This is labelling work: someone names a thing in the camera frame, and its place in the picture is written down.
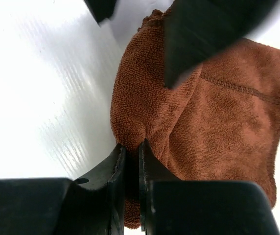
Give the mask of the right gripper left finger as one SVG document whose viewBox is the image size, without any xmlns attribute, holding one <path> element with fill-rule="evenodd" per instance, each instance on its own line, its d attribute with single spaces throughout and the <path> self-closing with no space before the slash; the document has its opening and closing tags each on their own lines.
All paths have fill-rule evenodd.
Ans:
<svg viewBox="0 0 280 235">
<path fill-rule="evenodd" d="M 121 235 L 124 233 L 126 150 L 76 180 L 0 179 L 0 235 Z"/>
</svg>

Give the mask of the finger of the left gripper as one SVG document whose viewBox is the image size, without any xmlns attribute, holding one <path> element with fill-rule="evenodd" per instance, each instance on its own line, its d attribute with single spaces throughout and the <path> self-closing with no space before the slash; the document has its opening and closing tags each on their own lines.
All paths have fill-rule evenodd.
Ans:
<svg viewBox="0 0 280 235">
<path fill-rule="evenodd" d="M 277 0 L 176 0 L 164 22 L 164 85 L 173 89 L 201 62 L 254 31 Z"/>
<path fill-rule="evenodd" d="M 94 20 L 101 25 L 106 20 L 113 18 L 117 0 L 85 0 Z"/>
</svg>

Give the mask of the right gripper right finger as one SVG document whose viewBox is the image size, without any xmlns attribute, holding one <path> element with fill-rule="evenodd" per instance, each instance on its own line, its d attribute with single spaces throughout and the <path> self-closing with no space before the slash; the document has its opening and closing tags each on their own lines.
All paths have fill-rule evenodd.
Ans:
<svg viewBox="0 0 280 235">
<path fill-rule="evenodd" d="M 277 235 L 270 202 L 248 181 L 182 181 L 139 148 L 140 222 L 148 235 Z"/>
</svg>

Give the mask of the brown microfibre towel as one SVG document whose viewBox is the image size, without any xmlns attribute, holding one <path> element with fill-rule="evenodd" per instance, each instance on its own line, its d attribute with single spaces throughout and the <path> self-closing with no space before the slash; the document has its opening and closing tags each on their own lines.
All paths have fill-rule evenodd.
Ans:
<svg viewBox="0 0 280 235">
<path fill-rule="evenodd" d="M 198 65 L 175 90 L 164 87 L 164 22 L 154 10 L 128 44 L 110 111 L 127 164 L 125 226 L 140 226 L 137 148 L 182 180 L 246 180 L 276 204 L 275 156 L 280 141 L 280 49 L 242 39 Z"/>
</svg>

